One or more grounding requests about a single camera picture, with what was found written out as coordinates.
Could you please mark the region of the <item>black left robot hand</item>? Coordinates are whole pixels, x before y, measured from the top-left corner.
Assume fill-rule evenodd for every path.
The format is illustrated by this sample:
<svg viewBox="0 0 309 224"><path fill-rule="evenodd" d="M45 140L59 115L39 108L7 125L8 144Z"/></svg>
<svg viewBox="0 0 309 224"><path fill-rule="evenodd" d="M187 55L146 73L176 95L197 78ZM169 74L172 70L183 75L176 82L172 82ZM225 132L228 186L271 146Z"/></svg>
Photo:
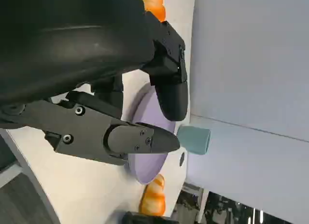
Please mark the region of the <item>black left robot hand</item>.
<svg viewBox="0 0 309 224"><path fill-rule="evenodd" d="M42 130L60 154L123 165L180 148L121 119L124 73L141 70L163 115L187 114L185 43L143 0L0 0L0 126Z"/></svg>

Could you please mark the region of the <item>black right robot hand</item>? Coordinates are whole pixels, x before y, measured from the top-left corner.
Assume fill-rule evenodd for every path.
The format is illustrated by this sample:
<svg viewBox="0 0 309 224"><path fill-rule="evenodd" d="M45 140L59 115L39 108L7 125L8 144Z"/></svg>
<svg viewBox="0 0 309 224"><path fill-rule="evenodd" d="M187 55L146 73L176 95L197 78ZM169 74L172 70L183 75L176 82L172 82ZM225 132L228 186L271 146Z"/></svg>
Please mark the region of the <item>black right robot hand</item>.
<svg viewBox="0 0 309 224"><path fill-rule="evenodd" d="M122 224L178 224L178 221L160 217L147 216L136 212L126 212L121 220Z"/></svg>

